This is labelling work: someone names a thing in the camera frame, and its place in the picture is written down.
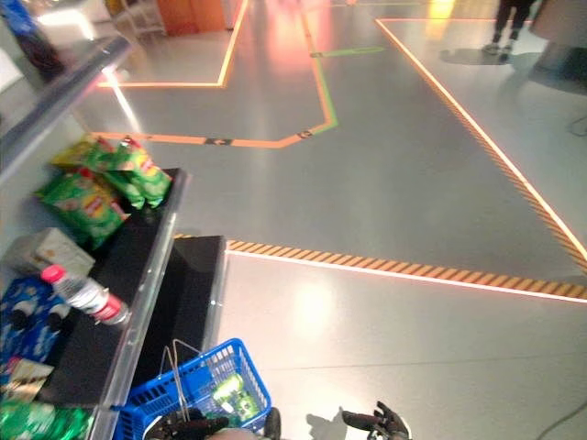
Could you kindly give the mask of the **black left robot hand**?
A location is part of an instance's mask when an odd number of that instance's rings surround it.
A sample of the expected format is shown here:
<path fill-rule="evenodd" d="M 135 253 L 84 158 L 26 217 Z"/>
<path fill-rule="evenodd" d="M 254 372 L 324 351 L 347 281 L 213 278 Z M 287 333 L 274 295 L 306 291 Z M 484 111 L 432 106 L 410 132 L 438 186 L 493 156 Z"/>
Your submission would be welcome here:
<path fill-rule="evenodd" d="M 184 416 L 181 411 L 157 417 L 145 429 L 143 439 L 206 439 L 228 428 L 229 419 L 224 415 L 204 416 L 197 409 L 190 409 Z"/>

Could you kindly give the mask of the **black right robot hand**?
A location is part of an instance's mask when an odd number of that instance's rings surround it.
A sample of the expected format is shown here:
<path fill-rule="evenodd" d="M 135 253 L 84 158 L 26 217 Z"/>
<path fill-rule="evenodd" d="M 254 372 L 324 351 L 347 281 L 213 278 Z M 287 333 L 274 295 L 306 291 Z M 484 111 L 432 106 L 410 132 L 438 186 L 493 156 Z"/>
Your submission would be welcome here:
<path fill-rule="evenodd" d="M 343 422 L 366 432 L 368 439 L 412 439 L 412 431 L 404 419 L 382 401 L 376 402 L 372 414 L 342 411 Z"/>

